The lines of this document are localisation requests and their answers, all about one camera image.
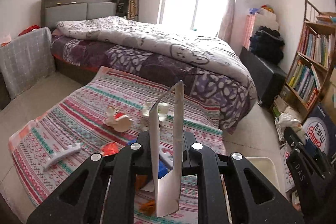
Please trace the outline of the red snack wrapper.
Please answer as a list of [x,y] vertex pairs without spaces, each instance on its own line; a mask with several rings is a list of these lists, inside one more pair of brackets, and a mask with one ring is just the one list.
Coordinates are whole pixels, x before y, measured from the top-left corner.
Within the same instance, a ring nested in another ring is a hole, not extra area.
[[106,143],[101,147],[101,154],[103,156],[115,155],[120,151],[119,144],[115,141]]

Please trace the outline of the white cardboard piece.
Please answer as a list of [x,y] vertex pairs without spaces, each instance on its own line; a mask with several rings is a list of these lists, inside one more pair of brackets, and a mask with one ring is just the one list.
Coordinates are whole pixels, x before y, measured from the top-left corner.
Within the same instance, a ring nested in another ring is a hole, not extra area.
[[[162,152],[160,145],[160,128],[158,123],[157,106],[161,100],[169,94],[174,95],[173,116],[173,153]],[[155,204],[157,217],[165,217],[179,210],[182,179],[182,137],[183,137],[183,114],[184,114],[184,85],[182,81],[163,93],[154,103],[149,113],[150,125],[150,153],[155,191]],[[170,170],[163,178],[158,178],[159,160],[165,163]]]

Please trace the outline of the blue cardboard box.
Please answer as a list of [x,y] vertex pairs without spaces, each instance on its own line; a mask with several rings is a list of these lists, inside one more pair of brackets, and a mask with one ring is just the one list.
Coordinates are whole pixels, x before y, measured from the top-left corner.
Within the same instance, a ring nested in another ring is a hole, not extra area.
[[[127,145],[131,145],[133,143],[136,143],[137,140],[133,139],[127,142]],[[158,169],[158,178],[163,178],[166,174],[168,174],[170,172],[170,170],[167,168],[167,166],[165,165],[164,162],[162,162],[161,160],[159,160],[159,169]]]

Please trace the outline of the white plastic trash bin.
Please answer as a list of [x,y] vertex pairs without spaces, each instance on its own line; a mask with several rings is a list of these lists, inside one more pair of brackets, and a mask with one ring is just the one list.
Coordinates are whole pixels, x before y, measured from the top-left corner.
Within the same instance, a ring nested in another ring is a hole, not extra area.
[[278,189],[280,184],[273,161],[268,157],[247,157],[247,159]]

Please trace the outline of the Ganten water box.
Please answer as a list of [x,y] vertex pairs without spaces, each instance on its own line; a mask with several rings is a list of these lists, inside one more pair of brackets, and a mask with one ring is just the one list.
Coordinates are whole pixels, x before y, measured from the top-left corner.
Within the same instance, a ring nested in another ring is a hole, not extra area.
[[318,103],[303,124],[303,130],[313,144],[324,152],[330,161],[335,157],[335,124],[327,111]]

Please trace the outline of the wooden bookshelf with books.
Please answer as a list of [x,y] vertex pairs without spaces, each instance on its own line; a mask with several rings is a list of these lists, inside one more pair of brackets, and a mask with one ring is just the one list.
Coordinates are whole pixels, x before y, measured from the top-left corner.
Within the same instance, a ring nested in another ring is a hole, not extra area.
[[280,95],[304,121],[321,102],[335,67],[335,13],[321,12],[305,0],[303,25]]

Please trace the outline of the striped patterned blanket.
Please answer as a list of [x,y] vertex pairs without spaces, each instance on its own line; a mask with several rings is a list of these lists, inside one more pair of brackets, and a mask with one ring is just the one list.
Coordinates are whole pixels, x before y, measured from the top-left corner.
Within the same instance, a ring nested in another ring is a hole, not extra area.
[[[86,86],[74,91],[57,105],[10,137],[9,149],[19,179],[35,207],[39,206],[84,160],[100,152],[106,143],[115,142],[121,149],[147,126],[142,115],[145,103],[155,102],[168,87],[139,76],[101,67]],[[160,144],[173,153],[174,93],[162,100],[168,103],[169,113],[161,123]],[[108,107],[126,114],[133,125],[126,132],[116,132],[105,125]],[[206,104],[185,95],[183,129],[195,135],[198,142],[224,154],[222,130],[219,129],[220,107]],[[81,144],[73,156],[53,165],[47,171],[43,165],[50,155]],[[197,178],[182,178],[179,211],[156,218],[139,211],[153,196],[149,192],[135,195],[135,223],[198,223]]]

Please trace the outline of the black storage ottoman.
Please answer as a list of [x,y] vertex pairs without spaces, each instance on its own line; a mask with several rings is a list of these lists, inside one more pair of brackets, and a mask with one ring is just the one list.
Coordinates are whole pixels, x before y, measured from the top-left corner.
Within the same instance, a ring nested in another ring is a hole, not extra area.
[[269,109],[285,83],[286,73],[277,65],[259,58],[244,47],[239,58],[255,83],[258,104]]

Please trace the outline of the pile of dark clothes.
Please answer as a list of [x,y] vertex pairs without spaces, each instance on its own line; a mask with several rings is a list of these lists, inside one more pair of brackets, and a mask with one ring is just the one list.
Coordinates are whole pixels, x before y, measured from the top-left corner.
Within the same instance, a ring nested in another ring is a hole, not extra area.
[[271,64],[278,65],[284,58],[285,42],[278,31],[261,26],[249,40],[249,50]]

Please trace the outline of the white cartoon print duvet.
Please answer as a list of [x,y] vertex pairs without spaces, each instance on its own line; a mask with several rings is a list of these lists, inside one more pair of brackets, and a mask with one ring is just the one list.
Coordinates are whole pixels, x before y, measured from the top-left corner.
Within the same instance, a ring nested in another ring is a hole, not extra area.
[[70,38],[110,42],[157,53],[228,76],[244,85],[252,79],[227,42],[195,31],[174,31],[160,24],[141,23],[119,16],[58,21],[56,28]]

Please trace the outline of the pink folded mat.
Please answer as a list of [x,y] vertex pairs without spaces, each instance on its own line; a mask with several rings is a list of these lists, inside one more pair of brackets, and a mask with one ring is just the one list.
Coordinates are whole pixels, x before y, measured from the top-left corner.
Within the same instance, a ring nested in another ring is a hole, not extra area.
[[249,50],[250,37],[253,36],[253,28],[255,26],[256,14],[247,15],[244,27],[243,47]]

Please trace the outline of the grey bed headboard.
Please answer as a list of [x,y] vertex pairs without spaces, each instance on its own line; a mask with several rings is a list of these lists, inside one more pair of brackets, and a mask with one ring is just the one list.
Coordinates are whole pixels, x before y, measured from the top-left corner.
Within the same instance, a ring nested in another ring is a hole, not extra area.
[[116,14],[118,0],[41,0],[41,27],[51,30],[60,21],[103,18]]

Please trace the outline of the black hanging bag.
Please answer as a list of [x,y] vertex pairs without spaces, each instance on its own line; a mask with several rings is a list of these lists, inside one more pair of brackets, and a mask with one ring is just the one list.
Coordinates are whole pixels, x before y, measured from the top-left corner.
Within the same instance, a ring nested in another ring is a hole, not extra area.
[[127,18],[128,8],[129,0],[119,0],[117,4],[116,15],[122,18]]

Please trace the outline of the pink curtain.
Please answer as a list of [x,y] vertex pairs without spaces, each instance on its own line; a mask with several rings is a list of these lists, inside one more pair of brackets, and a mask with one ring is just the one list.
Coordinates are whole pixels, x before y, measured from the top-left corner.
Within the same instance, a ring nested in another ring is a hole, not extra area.
[[218,37],[223,41],[230,43],[232,36],[232,29],[234,24],[236,0],[228,0],[226,13],[222,18]]

